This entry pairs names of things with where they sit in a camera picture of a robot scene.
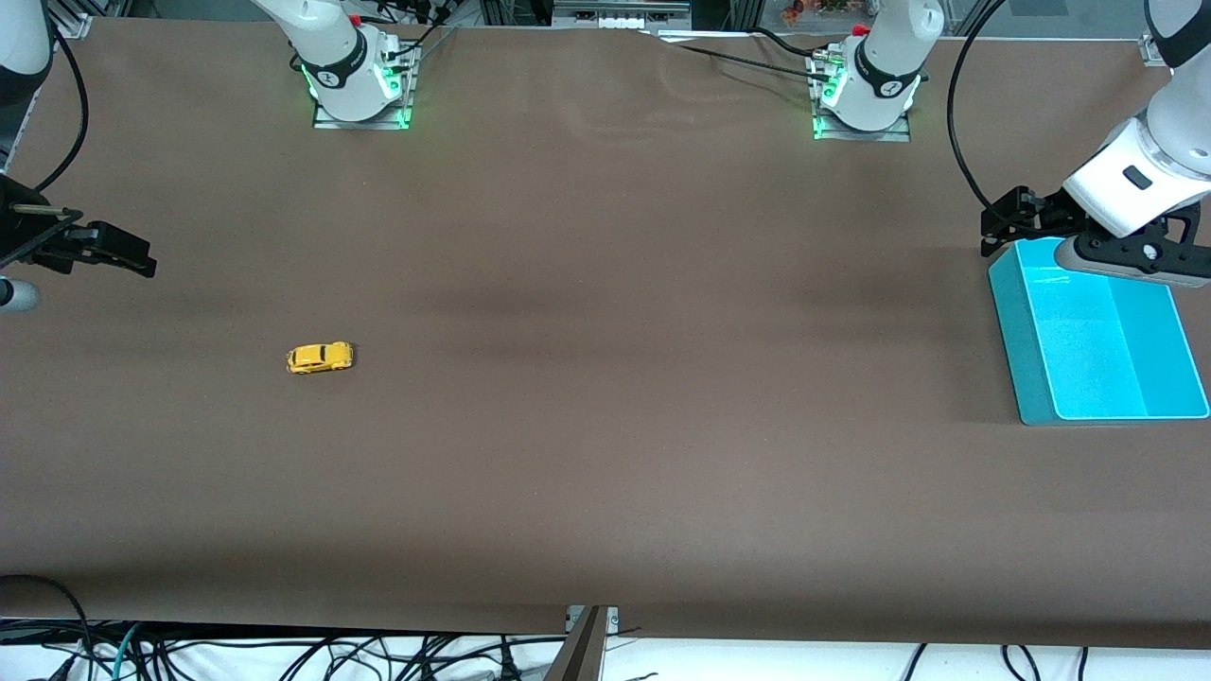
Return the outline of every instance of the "bracket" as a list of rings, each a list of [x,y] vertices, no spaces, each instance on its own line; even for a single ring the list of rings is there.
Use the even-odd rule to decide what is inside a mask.
[[[1166,284],[1200,285],[1194,281],[1211,279],[1211,247],[1194,244],[1201,212],[1199,204],[1173,208],[1138,231],[1117,238],[1063,189],[1039,199],[1029,188],[1016,187],[994,201],[993,210],[980,214],[980,253],[987,258],[1020,239],[1072,236],[1073,251],[1081,261]],[[1182,233],[1171,239],[1175,227]]]
[[[606,636],[609,635],[610,611],[614,611],[613,625],[618,626],[618,608],[607,606],[580,607],[575,616],[575,626],[564,639],[559,653],[555,656],[551,669],[543,681],[598,681],[602,675],[602,657],[606,654]],[[572,608],[568,618],[572,619]]]

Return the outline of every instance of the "black band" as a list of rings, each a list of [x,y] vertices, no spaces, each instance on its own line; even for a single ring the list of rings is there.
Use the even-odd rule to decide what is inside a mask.
[[[362,68],[366,62],[366,35],[360,30],[354,33],[357,34],[357,45],[354,46],[354,51],[348,57],[337,63],[320,67],[300,57],[303,68],[311,74],[311,79],[318,85],[328,90],[339,90],[345,86],[350,75]]]
[[[1157,50],[1171,69],[1189,62],[1211,44],[1211,0],[1203,0],[1203,6],[1190,21],[1169,38],[1160,35],[1152,21],[1152,2],[1144,4],[1144,18],[1148,19],[1148,30],[1157,41]]]
[[[879,99],[894,99],[895,97],[899,97],[906,87],[912,85],[912,81],[917,80],[917,74],[920,73],[920,68],[905,75],[891,75],[886,71],[880,71],[874,64],[871,63],[871,59],[866,57],[865,38],[854,50],[854,63],[857,64],[857,73],[862,75],[862,80],[871,84],[871,87],[874,88],[874,96]]]

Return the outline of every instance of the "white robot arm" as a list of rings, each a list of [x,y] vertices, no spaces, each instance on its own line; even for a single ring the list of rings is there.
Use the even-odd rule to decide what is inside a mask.
[[[400,39],[345,15],[337,0],[252,0],[282,27],[328,114],[362,121],[401,97]]]
[[[1187,287],[1211,280],[1211,248],[1194,244],[1211,194],[1211,0],[1146,8],[1173,79],[1060,191],[1038,199],[1018,187],[986,210],[985,256],[1015,239],[1067,236],[1056,261],[1072,270]]]
[[[844,75],[820,104],[856,130],[890,127],[912,107],[920,67],[945,25],[937,0],[884,1],[868,35],[842,42]]]
[[[51,23],[41,0],[0,0],[0,107],[25,101],[51,70]]]

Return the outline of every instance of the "table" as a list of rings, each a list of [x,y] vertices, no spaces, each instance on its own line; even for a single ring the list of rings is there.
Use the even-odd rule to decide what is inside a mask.
[[[1017,422],[957,48],[909,144],[813,141],[793,78],[608,30],[459,32],[412,130],[356,133],[309,127],[271,24],[98,21],[47,195],[160,269],[11,273],[44,304],[0,326],[0,568],[104,618],[550,631],[610,602],[658,636],[1211,646],[1211,423]],[[994,196],[1056,187],[1167,78],[1131,42],[968,69]],[[59,64],[13,177],[76,116]],[[1211,296],[1177,297],[1211,367]],[[352,371],[286,372],[334,339]]]

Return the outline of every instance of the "black cable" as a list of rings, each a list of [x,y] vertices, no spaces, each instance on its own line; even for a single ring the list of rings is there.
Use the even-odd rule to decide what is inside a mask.
[[[815,53],[816,50],[823,50],[825,47],[828,46],[826,44],[826,45],[821,45],[820,47],[813,47],[811,50],[804,50],[803,47],[796,47],[794,45],[791,45],[790,42],[782,40],[781,35],[774,33],[773,30],[769,30],[768,28],[759,27],[759,25],[754,25],[754,27],[750,28],[748,30],[746,30],[745,33],[758,33],[761,35],[764,35],[765,38],[773,40],[774,44],[777,45],[779,47],[781,47],[782,50],[786,50],[787,52],[790,52],[792,55],[798,55],[800,57],[810,57],[813,53]]]
[[[378,636],[378,637],[373,637],[373,639],[367,639],[366,641],[358,643],[357,646],[354,647],[354,649],[349,651],[348,653],[342,654],[340,656],[340,662],[337,662],[337,657],[333,656],[332,657],[332,662],[328,663],[328,670],[323,675],[323,681],[329,681],[332,679],[332,675],[335,674],[337,670],[340,669],[346,662],[360,662],[357,659],[357,653],[362,652],[371,643],[373,643],[374,641],[378,641],[379,639],[381,639],[381,637]],[[329,656],[332,654],[332,646],[328,646],[328,654]]]
[[[383,639],[381,636],[379,637],[379,646],[383,647],[383,656],[384,656],[383,658],[379,659],[386,659],[386,677],[390,681],[391,674],[395,673],[395,668],[392,666],[394,662],[391,659],[391,651],[386,649],[386,640]]]
[[[736,57],[734,55],[724,55],[723,52],[716,52],[713,50],[704,50],[701,47],[694,47],[691,45],[682,45],[681,42],[676,42],[675,45],[677,45],[682,50],[689,50],[690,52],[698,52],[699,55],[708,55],[711,57],[718,57],[721,59],[728,59],[729,62],[736,62],[739,64],[748,64],[750,67],[769,69],[771,71],[788,73],[791,75],[797,75],[800,78],[805,78],[808,80],[828,80],[828,76],[826,76],[825,74],[808,73],[804,70],[788,69],[786,67],[776,67],[774,64],[767,64],[764,62],[754,62],[752,59],[745,59],[744,57]]]
[[[80,148],[84,147],[84,138],[88,135],[88,92],[84,86],[84,76],[80,74],[80,64],[75,61],[75,55],[71,53],[71,47],[68,41],[63,39],[63,34],[59,33],[59,28],[54,27],[54,41],[59,44],[63,48],[63,56],[68,58],[68,65],[71,67],[71,76],[76,81],[76,91],[80,93],[80,131],[76,132],[76,139],[71,144],[71,149],[68,155],[63,158],[58,167],[51,171],[51,174],[46,176],[46,179],[39,182],[34,185],[34,191],[42,191],[47,187],[54,183],[56,179],[63,174],[63,171],[68,170],[71,161],[75,160],[76,154],[80,153]]]
[[[912,658],[908,660],[908,669],[905,670],[903,681],[912,681],[912,675],[917,671],[917,663],[920,662],[920,656],[925,652],[926,645],[922,643],[917,646],[917,649],[912,653]]]
[[[1034,656],[1031,654],[1031,651],[1028,651],[1026,646],[1014,647],[1022,651],[1022,654],[1026,656],[1026,662],[1031,665],[1031,675],[1034,677],[1034,681],[1041,681],[1041,677],[1039,676],[1039,666],[1034,664]],[[1009,646],[1000,647],[1000,659],[1005,663],[1005,669],[1009,669],[1009,673],[1014,675],[1014,679],[1017,679],[1017,681],[1026,681],[1026,677],[1017,671],[1017,668],[1014,666],[1014,663],[1009,659]]]
[[[59,35],[59,30],[57,28],[54,29],[54,35],[58,36],[59,40],[63,40],[63,36]],[[68,58],[71,61],[73,68],[75,68],[75,57],[70,57],[70,52],[68,52],[68,55],[69,55]],[[84,139],[84,131],[88,127],[88,124],[87,124],[87,121],[88,121],[88,101],[87,101],[87,98],[84,95],[84,81],[82,80],[76,80],[76,82],[80,84],[80,96],[81,96],[81,103],[84,105],[84,121],[85,122],[80,127],[80,139],[78,141],[78,142],[81,142]],[[67,164],[71,162],[71,158],[75,154],[70,154],[68,156],[68,159],[65,160],[65,162],[59,165],[59,168],[67,167]],[[50,182],[54,182],[56,177],[58,177],[58,174],[52,174],[51,178],[50,178]],[[96,666],[94,666],[96,663],[92,659],[92,654],[93,654],[92,653],[92,633],[88,630],[88,617],[85,616],[85,613],[84,613],[84,606],[80,605],[80,601],[76,600],[75,595],[71,594],[71,591],[67,586],[64,586],[63,584],[59,584],[58,582],[56,582],[56,580],[53,580],[53,579],[51,579],[48,577],[40,577],[38,574],[0,574],[0,586],[2,586],[4,584],[15,584],[15,583],[21,583],[21,582],[30,582],[30,583],[34,583],[34,584],[41,584],[42,586],[50,586],[51,589],[54,589],[56,591],[63,594],[63,596],[67,597],[68,602],[71,603],[71,610],[74,610],[75,613],[76,613],[76,616],[80,618],[80,626],[81,626],[80,637],[84,640],[84,649],[85,649],[85,652],[88,653],[88,680],[92,681],[93,671],[96,669]]]
[[[522,673],[513,662],[513,652],[509,646],[509,639],[500,635],[500,681],[521,681]]]
[[[316,643],[312,643],[311,647],[306,649],[306,652],[295,658],[294,662],[292,662],[291,665],[286,668],[286,671],[282,673],[282,675],[277,679],[277,681],[293,681],[294,677],[298,676],[298,673],[303,669],[303,666],[306,665],[309,659],[315,657],[317,652],[331,646],[335,640],[337,640],[335,636],[329,636]]]
[[[954,153],[954,161],[959,164],[959,172],[963,173],[963,179],[968,182],[968,187],[971,188],[971,193],[975,194],[976,199],[978,199],[981,204],[983,204],[985,208],[992,211],[993,214],[1000,218],[1001,222],[1005,224],[1012,224],[1000,214],[997,214],[992,201],[989,201],[988,196],[986,196],[983,190],[980,189],[980,183],[976,182],[975,176],[971,174],[971,168],[968,167],[966,159],[963,158],[963,150],[959,148],[959,136],[954,130],[954,92],[959,86],[959,74],[963,73],[963,64],[968,61],[968,52],[971,51],[971,46],[975,44],[976,36],[980,35],[980,32],[983,29],[985,24],[988,23],[988,19],[992,18],[993,13],[1004,4],[1005,0],[994,0],[992,5],[988,5],[988,8],[980,15],[980,18],[977,18],[976,23],[971,27],[971,33],[968,35],[968,39],[963,41],[963,48],[959,50],[959,58],[954,62],[954,70],[951,73],[951,87],[946,92],[946,131],[951,137],[951,151]]]
[[[421,676],[417,681],[434,681],[434,679],[438,674],[441,674],[441,671],[443,669],[446,669],[447,666],[449,666],[452,664],[458,664],[460,662],[466,662],[469,659],[475,659],[477,657],[482,657],[484,653],[489,653],[492,651],[501,649],[503,646],[528,646],[528,645],[533,645],[533,643],[559,643],[559,642],[563,642],[566,640],[567,640],[566,636],[546,636],[546,637],[541,637],[541,639],[526,639],[523,641],[510,641],[510,642],[504,643],[504,645],[495,643],[493,646],[484,646],[482,648],[474,649],[474,651],[471,651],[471,652],[469,652],[469,653],[466,653],[464,656],[457,656],[455,658],[446,662],[444,664],[442,664],[437,669],[430,671],[429,674],[425,674],[424,676]]]

